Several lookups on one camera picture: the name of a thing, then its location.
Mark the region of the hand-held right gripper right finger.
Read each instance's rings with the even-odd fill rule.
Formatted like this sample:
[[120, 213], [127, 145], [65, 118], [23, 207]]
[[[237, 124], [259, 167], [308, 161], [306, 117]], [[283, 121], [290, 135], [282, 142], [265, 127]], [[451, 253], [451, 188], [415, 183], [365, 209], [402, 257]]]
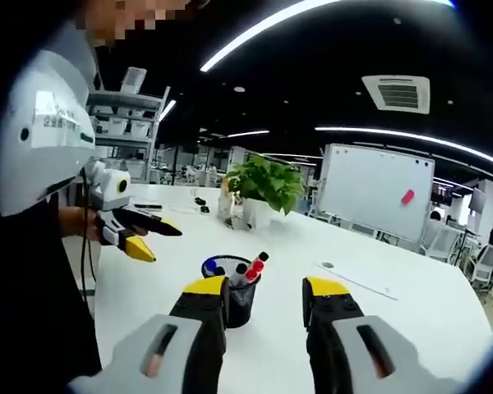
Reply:
[[349, 290], [302, 280], [306, 351], [316, 393], [457, 393], [459, 383], [424, 368], [416, 347], [382, 318], [365, 315]]

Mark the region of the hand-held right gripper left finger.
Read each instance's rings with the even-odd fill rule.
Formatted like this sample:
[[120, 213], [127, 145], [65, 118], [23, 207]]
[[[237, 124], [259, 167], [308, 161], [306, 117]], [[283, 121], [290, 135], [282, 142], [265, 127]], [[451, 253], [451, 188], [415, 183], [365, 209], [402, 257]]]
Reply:
[[111, 362], [75, 378], [73, 393], [216, 393], [226, 352], [228, 278], [186, 286], [169, 314], [157, 314], [124, 337]]

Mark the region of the person's left hand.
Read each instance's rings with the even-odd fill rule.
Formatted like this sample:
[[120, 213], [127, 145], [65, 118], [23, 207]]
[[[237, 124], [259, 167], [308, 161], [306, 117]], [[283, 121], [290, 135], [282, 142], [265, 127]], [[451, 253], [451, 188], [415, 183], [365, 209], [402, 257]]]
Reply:
[[96, 218], [97, 213], [91, 208], [61, 207], [58, 209], [62, 237], [86, 236], [91, 241], [100, 242]]

